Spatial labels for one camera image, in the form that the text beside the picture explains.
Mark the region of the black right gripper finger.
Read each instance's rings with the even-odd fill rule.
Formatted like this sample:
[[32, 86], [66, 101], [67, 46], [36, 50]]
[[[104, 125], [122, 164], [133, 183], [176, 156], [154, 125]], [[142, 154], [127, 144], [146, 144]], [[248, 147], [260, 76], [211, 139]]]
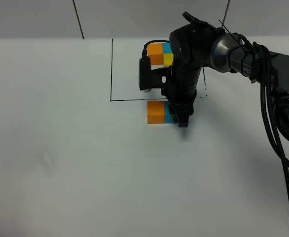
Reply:
[[188, 127], [189, 117], [194, 113], [193, 103], [170, 102], [168, 110], [173, 122], [177, 123], [179, 128]]

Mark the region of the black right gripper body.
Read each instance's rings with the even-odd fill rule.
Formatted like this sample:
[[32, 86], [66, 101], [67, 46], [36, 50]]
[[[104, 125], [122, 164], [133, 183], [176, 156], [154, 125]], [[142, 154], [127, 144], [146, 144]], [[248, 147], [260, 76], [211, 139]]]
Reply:
[[202, 64], [190, 61], [181, 62], [173, 58], [172, 65], [167, 69], [166, 83], [161, 94], [172, 104], [193, 104], [197, 96], [197, 82]]

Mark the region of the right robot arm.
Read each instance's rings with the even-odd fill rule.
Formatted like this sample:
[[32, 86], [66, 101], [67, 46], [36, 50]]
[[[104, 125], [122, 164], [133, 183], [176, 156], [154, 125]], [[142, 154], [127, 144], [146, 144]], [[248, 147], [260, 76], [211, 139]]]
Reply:
[[201, 21], [188, 12], [183, 17], [188, 25], [170, 33], [173, 62], [166, 78], [175, 85], [177, 95], [187, 99], [196, 94], [201, 68], [221, 73], [241, 73], [251, 82], [262, 83], [270, 70], [267, 94], [271, 96], [272, 114], [279, 132], [289, 141], [289, 56], [263, 51], [244, 35], [230, 33]]

